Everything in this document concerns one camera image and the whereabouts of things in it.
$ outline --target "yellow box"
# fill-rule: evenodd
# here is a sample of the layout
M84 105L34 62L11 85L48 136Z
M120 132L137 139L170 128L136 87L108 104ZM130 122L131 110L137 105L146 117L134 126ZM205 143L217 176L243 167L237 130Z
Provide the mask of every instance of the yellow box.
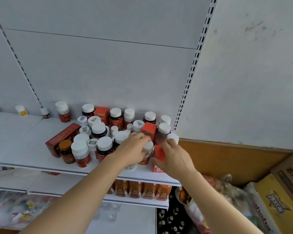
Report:
M293 234L293 201L270 173L255 188L283 234Z

